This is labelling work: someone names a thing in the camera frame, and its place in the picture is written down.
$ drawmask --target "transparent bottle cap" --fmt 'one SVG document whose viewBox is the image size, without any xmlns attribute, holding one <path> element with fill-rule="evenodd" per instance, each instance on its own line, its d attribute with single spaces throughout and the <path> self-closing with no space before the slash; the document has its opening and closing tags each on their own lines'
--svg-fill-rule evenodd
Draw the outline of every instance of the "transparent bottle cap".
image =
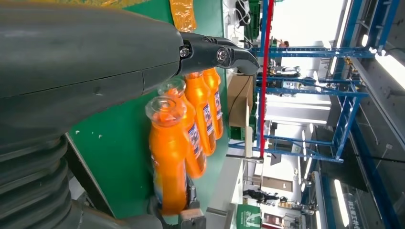
<svg viewBox="0 0 405 229">
<path fill-rule="evenodd" d="M 184 94 L 186 89 L 186 83 L 182 79 L 173 78 L 170 79 L 158 87 L 159 95 L 171 95 L 175 97 L 180 97 Z"/>
<path fill-rule="evenodd" d="M 200 76 L 202 76 L 201 72 L 190 73 L 190 74 L 186 75 L 186 80 L 195 79 L 195 78 L 198 78 Z"/>
<path fill-rule="evenodd" d="M 173 96 L 158 96 L 145 106 L 148 118 L 159 126 L 168 127 L 177 124 L 186 112 L 182 100 Z"/>
</svg>

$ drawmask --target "plastic bottle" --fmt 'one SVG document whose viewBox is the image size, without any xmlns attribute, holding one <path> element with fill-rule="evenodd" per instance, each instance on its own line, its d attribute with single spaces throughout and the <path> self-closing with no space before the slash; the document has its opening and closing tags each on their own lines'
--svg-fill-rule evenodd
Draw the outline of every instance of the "plastic bottle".
<svg viewBox="0 0 405 229">
<path fill-rule="evenodd" d="M 187 204 L 185 157 L 189 138 L 181 124 L 184 103 L 175 97 L 158 96 L 145 107 L 152 121 L 149 147 L 154 167 L 155 194 L 162 215 L 179 214 Z"/>
<path fill-rule="evenodd" d="M 184 93 L 195 108 L 195 122 L 200 131 L 200 139 L 204 153 L 210 156 L 214 153 L 216 147 L 212 115 L 210 105 L 208 104 L 210 88 L 205 84 L 203 76 L 200 73 L 187 75 L 186 85 Z"/>
<path fill-rule="evenodd" d="M 203 152 L 203 147 L 200 142 L 200 133 L 195 124 L 195 109 L 184 95 L 186 83 L 178 78 L 173 78 L 158 87 L 159 95 L 170 95 L 180 98 L 185 106 L 186 113 L 181 119 L 184 130 L 190 138 L 190 151 L 186 155 L 187 173 L 191 178 L 200 178 L 206 169 L 206 155 Z"/>
<path fill-rule="evenodd" d="M 221 83 L 221 78 L 219 77 L 215 68 L 204 70 L 202 73 L 204 76 L 204 81 L 211 91 L 211 95 L 208 98 L 208 103 L 210 104 L 211 114 L 213 114 L 215 138 L 218 140 L 224 133 L 221 100 L 219 99 L 219 84 Z"/>
</svg>

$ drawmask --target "red vertical bar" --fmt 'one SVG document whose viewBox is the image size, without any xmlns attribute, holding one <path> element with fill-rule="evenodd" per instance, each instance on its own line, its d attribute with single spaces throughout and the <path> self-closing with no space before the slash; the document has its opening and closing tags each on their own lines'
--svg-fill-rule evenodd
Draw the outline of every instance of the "red vertical bar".
<svg viewBox="0 0 405 229">
<path fill-rule="evenodd" d="M 263 77 L 262 77 L 262 90 L 260 96 L 260 157 L 263 158 L 265 151 L 265 138 L 264 138 L 264 126 L 265 126 L 265 106 L 266 106 L 266 78 L 267 78 L 267 62 L 268 62 L 268 50 L 270 42 L 270 27 L 271 18 L 273 17 L 274 0 L 269 0 L 267 8 L 267 20 L 266 20 L 266 38 L 264 47 L 263 58 Z"/>
</svg>

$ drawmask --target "green panel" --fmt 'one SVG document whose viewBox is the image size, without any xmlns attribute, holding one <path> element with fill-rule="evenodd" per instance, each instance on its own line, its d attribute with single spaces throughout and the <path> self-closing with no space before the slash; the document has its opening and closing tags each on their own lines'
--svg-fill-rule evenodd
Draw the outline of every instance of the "green panel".
<svg viewBox="0 0 405 229">
<path fill-rule="evenodd" d="M 260 207 L 239 204 L 236 211 L 237 229 L 261 228 Z"/>
<path fill-rule="evenodd" d="M 196 33 L 223 35 L 221 3 L 219 0 L 194 1 Z M 169 0 L 151 0 L 125 9 L 172 23 Z M 220 95 L 226 127 L 223 137 L 217 141 L 214 155 L 208 158 L 205 175 L 195 181 L 204 211 L 228 149 L 226 77 L 224 70 L 218 73 L 222 80 Z M 147 199 L 153 195 L 148 144 L 150 121 L 144 107 L 156 95 L 152 92 L 111 107 L 79 123 L 69 132 L 117 218 L 144 214 Z"/>
</svg>

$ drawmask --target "banner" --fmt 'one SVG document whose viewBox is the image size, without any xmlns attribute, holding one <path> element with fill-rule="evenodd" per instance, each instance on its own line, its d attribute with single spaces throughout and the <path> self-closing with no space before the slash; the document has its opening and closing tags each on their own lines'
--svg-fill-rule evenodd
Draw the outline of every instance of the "banner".
<svg viewBox="0 0 405 229">
<path fill-rule="evenodd" d="M 260 208 L 252 205 L 239 204 L 236 211 L 236 228 L 261 228 Z"/>
</svg>

